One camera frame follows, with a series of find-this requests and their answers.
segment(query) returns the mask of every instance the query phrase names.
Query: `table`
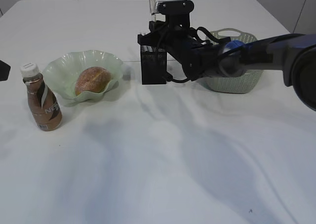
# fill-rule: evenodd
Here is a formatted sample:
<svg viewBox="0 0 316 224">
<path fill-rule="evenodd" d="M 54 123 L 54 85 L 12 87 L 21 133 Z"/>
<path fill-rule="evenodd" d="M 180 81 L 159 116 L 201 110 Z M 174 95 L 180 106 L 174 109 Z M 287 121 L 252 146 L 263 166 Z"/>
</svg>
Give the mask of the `table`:
<svg viewBox="0 0 316 224">
<path fill-rule="evenodd" d="M 193 1 L 195 27 L 287 33 L 256 0 Z M 147 0 L 28 0 L 0 19 L 0 223 L 314 223 L 316 114 L 281 72 L 245 95 L 141 85 L 149 18 Z M 19 65 L 87 49 L 124 60 L 123 79 L 98 103 L 58 97 L 62 127 L 37 130 Z"/>
</svg>

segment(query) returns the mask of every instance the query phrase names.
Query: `black object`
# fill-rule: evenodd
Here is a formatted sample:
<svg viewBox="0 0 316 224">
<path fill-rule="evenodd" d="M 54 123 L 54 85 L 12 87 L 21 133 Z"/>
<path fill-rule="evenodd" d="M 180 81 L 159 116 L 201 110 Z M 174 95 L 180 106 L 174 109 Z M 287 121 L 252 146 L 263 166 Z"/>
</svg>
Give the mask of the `black object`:
<svg viewBox="0 0 316 224">
<path fill-rule="evenodd" d="M 203 27 L 190 27 L 189 13 L 194 8 L 192 4 L 190 0 L 159 2 L 157 10 L 165 15 L 165 22 L 151 21 L 151 32 L 138 35 L 138 44 L 165 49 L 181 63 L 187 78 L 173 79 L 161 67 L 159 74 L 166 81 L 184 83 L 207 76 L 238 77 L 251 69 L 282 70 L 284 84 L 287 87 L 293 86 L 301 101 L 316 111 L 316 35 L 277 36 L 224 52 L 226 44 L 230 42 L 229 37 L 217 39 Z M 202 40 L 198 31 L 202 31 L 218 44 L 213 45 L 208 40 Z M 160 65 L 161 62 L 155 64 L 156 68 Z"/>
<path fill-rule="evenodd" d="M 158 49 L 158 67 L 155 60 L 155 47 L 141 46 L 141 67 L 143 85 L 166 84 L 162 77 L 167 71 L 167 52 L 164 49 Z"/>
<path fill-rule="evenodd" d="M 0 82 L 8 80 L 11 67 L 0 60 Z"/>
</svg>

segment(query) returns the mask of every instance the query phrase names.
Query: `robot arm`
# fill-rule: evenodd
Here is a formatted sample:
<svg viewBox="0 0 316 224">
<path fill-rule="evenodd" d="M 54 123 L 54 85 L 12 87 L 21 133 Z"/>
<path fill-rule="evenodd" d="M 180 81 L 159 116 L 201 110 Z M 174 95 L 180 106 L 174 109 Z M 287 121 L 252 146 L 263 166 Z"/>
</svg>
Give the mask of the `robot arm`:
<svg viewBox="0 0 316 224">
<path fill-rule="evenodd" d="M 202 77 L 240 77 L 246 70 L 282 70 L 284 84 L 293 86 L 299 98 L 316 110 L 316 35 L 288 34 L 243 44 L 229 37 L 217 39 L 205 28 L 190 27 L 190 0 L 158 1 L 156 12 L 166 21 L 151 21 L 150 33 L 138 35 L 138 43 L 165 49 L 181 65 L 185 80 L 173 79 L 167 71 L 166 81 L 184 83 Z M 202 31 L 212 41 L 202 40 Z M 158 50 L 155 60 L 158 61 Z"/>
</svg>

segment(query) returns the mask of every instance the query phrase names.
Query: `white bottle cap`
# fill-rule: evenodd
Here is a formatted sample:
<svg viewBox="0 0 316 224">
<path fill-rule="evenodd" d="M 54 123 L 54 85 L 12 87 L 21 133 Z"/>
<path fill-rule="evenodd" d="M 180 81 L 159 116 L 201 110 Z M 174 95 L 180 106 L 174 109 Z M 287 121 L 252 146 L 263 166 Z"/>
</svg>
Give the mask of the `white bottle cap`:
<svg viewBox="0 0 316 224">
<path fill-rule="evenodd" d="M 39 67 L 31 62 L 21 66 L 20 70 L 24 78 L 34 77 L 40 73 Z"/>
</svg>

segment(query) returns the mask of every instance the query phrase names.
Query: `basket handle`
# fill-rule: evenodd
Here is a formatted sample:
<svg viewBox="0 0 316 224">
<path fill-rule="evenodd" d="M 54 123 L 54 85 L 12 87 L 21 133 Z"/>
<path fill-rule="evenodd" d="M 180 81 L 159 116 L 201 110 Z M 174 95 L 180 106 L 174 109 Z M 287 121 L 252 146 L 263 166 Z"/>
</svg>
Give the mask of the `basket handle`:
<svg viewBox="0 0 316 224">
<path fill-rule="evenodd" d="M 245 32 L 241 31 L 241 30 L 238 30 L 238 29 L 234 29 L 234 28 L 225 28 L 225 29 L 221 29 L 221 30 L 218 30 L 216 31 L 218 34 L 222 31 L 235 31 L 235 32 L 238 32 L 240 34 L 244 34 Z"/>
</svg>

